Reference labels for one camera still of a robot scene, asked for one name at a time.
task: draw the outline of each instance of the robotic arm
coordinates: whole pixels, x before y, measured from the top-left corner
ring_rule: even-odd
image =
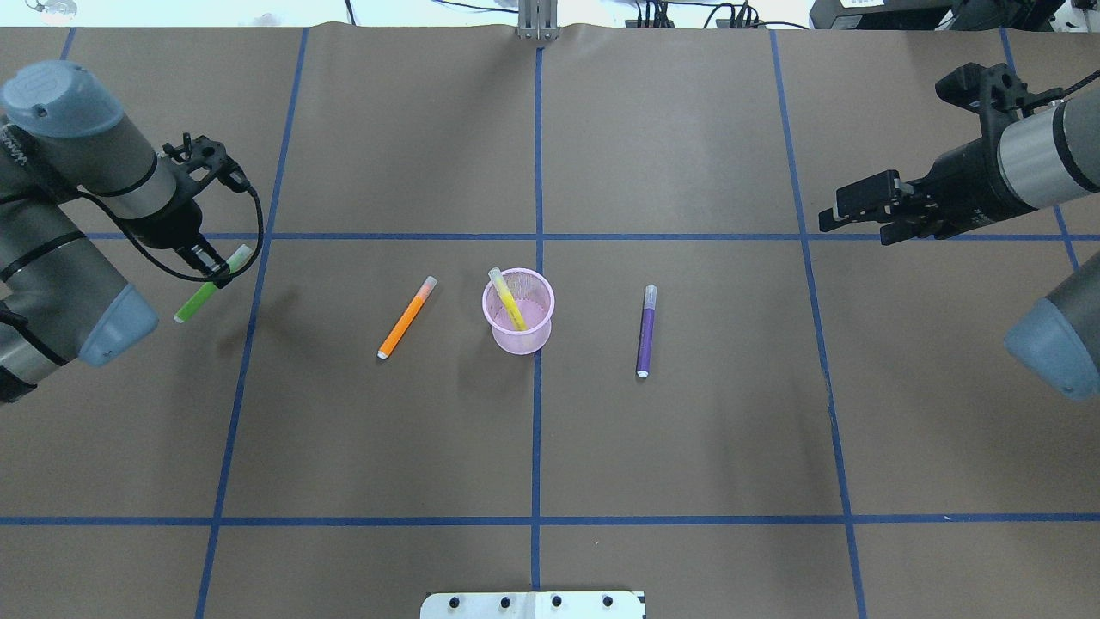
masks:
[[[957,68],[936,95],[977,113],[981,137],[941,155],[922,178],[887,169],[840,187],[821,230],[878,221],[882,244],[946,239],[1100,191],[1100,91],[1065,99],[1086,82],[1033,95],[1003,64]],[[1100,394],[1100,254],[1040,299],[1005,346],[1066,397]]]
[[[47,60],[0,89],[0,405],[80,358],[102,366],[148,335],[156,314],[58,207],[98,203],[161,268],[223,287],[231,272],[199,232],[195,196],[213,179],[260,198],[224,146],[206,136],[157,153],[121,103],[84,67]],[[205,169],[195,180],[191,173]],[[172,248],[201,276],[177,273],[144,246]]]

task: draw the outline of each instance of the table surface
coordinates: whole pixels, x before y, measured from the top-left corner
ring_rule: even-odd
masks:
[[[2,34],[2,75],[65,56],[153,143],[226,142],[271,232],[177,325],[193,285],[66,205],[162,325],[2,409],[6,617],[416,617],[426,593],[609,587],[659,618],[1100,615],[1100,407],[1001,346],[1100,250],[1100,200],[890,247],[814,225],[836,187],[977,136],[933,91],[956,66],[1067,85],[1100,37]],[[251,241],[245,200],[200,201],[218,246]],[[542,353],[496,349],[493,265],[553,285]]]

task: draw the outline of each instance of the cable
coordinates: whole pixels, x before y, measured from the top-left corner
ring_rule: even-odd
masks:
[[[1068,96],[1072,95],[1074,92],[1080,90],[1081,88],[1085,88],[1086,86],[1088,86],[1089,84],[1091,84],[1092,81],[1094,81],[1096,78],[1098,78],[1098,77],[1100,77],[1100,70],[1094,70],[1094,71],[1090,73],[1088,76],[1085,77],[1085,79],[1078,81],[1077,84],[1074,84],[1069,88],[1066,88],[1062,92],[1062,96],[1063,97],[1068,97]]]
[[[261,201],[260,201],[260,194],[256,192],[255,187],[249,187],[248,191],[249,191],[249,195],[252,196],[252,201],[256,206],[256,250],[252,252],[252,255],[249,256],[249,259],[245,261],[245,263],[242,264],[241,267],[238,268],[237,270],[233,270],[233,272],[227,273],[227,274],[210,275],[210,276],[207,276],[207,277],[196,277],[195,275],[188,275],[188,274],[185,274],[185,273],[180,273],[179,270],[176,270],[176,269],[172,268],[170,266],[165,265],[163,262],[161,262],[160,259],[157,259],[156,257],[154,257],[153,254],[150,253],[148,250],[145,248],[145,246],[143,244],[141,244],[141,242],[138,239],[134,237],[134,235],[130,232],[130,230],[128,230],[125,228],[125,225],[123,224],[123,222],[118,217],[116,217],[113,212],[111,212],[111,209],[108,208],[107,205],[103,203],[103,201],[101,199],[99,199],[98,197],[96,197],[96,196],[94,196],[94,195],[91,195],[91,194],[89,194],[87,191],[77,191],[77,195],[79,195],[80,197],[82,197],[86,200],[89,200],[89,201],[94,202],[103,212],[106,212],[107,217],[110,218],[110,220],[113,221],[114,224],[118,225],[120,230],[122,230],[122,233],[127,236],[127,240],[129,240],[138,248],[138,252],[141,253],[145,257],[145,259],[148,259],[150,262],[152,262],[154,266],[156,266],[157,268],[164,270],[165,273],[168,273],[169,275],[172,275],[174,277],[178,277],[180,279],[186,279],[188,281],[197,281],[197,283],[205,284],[205,283],[210,283],[210,281],[233,280],[233,279],[235,279],[238,277],[238,275],[243,274],[245,270],[248,270],[252,266],[252,264],[256,261],[256,257],[260,255],[260,251],[264,246],[264,207],[263,207],[263,203],[261,203]]]
[[[711,25],[711,20],[714,19],[714,14],[717,13],[718,10],[722,9],[723,7],[729,7],[729,21],[733,22],[734,13],[737,11],[737,7],[734,7],[729,2],[723,2],[722,4],[710,4],[710,5],[714,7],[714,10],[711,11],[711,14],[706,16],[706,21],[703,22],[703,30],[706,30],[706,26]]]
[[[794,22],[756,22],[755,24],[748,27],[757,27],[758,25],[793,25],[794,27],[801,27],[802,30],[810,30],[809,27]]]
[[[451,2],[450,0],[431,0],[437,4],[450,4],[452,7],[462,7],[464,9],[474,9],[477,11],[496,12],[496,13],[512,13],[518,15],[519,11],[515,9],[502,9],[499,7],[475,7],[473,4],[463,4],[462,2]]]

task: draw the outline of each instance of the pink cup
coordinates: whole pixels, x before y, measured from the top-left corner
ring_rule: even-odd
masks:
[[[482,312],[493,328],[493,340],[501,349],[513,355],[530,355],[550,340],[553,288],[546,277],[530,268],[508,268],[502,274],[519,306],[519,313],[524,316],[527,331],[513,331],[515,327],[493,281],[485,284],[485,291],[482,292]]]

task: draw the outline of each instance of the black cable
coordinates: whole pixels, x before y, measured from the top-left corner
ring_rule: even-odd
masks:
[[[238,268],[237,270],[226,274],[210,275],[207,277],[196,277],[195,275],[180,273],[179,270],[176,270],[170,266],[165,265],[163,262],[154,257],[153,254],[150,253],[147,248],[145,248],[145,245],[141,244],[141,241],[134,237],[134,235],[130,232],[130,230],[125,228],[123,222],[118,217],[116,217],[113,212],[111,212],[111,209],[108,208],[107,205],[103,203],[101,199],[86,191],[77,191],[77,195],[79,195],[84,199],[90,200],[96,206],[98,206],[103,212],[106,212],[107,217],[109,217],[111,221],[113,221],[114,224],[118,225],[120,230],[122,230],[122,233],[125,234],[127,240],[129,240],[138,248],[138,252],[141,253],[145,257],[145,259],[152,262],[154,266],[164,270],[165,273],[168,273],[174,277],[186,279],[188,281],[197,281],[205,284],[205,283],[235,279],[238,275],[243,274],[252,266],[252,264],[256,261],[256,257],[260,255],[261,250],[263,250],[264,247],[264,207],[263,203],[261,203],[260,201],[260,194],[256,192],[255,187],[249,187],[248,191],[249,195],[252,196],[252,201],[256,206],[256,250],[252,252],[252,255],[249,256],[249,259],[245,261],[244,264],[242,264],[241,267]]]
[[[755,24],[750,25],[749,27],[756,27],[758,25],[793,25],[794,27],[801,27],[802,30],[810,30],[809,27],[806,27],[806,26],[804,26],[802,24],[793,23],[793,22],[756,22]]]
[[[462,2],[451,2],[450,0],[431,0],[437,4],[450,4],[451,7],[462,7],[464,9],[475,9],[479,11],[488,11],[496,13],[512,13],[514,15],[519,14],[519,11],[515,9],[502,9],[499,7],[475,7],[473,4],[463,4]]]
[[[1085,79],[1078,81],[1077,84],[1074,84],[1069,88],[1066,88],[1062,92],[1062,96],[1063,97],[1068,97],[1069,95],[1072,95],[1074,92],[1080,90],[1081,88],[1085,88],[1086,86],[1088,86],[1089,84],[1091,84],[1092,81],[1094,81],[1096,78],[1098,78],[1098,77],[1100,77],[1100,70],[1096,70],[1096,71],[1090,73],[1088,76],[1085,77]]]

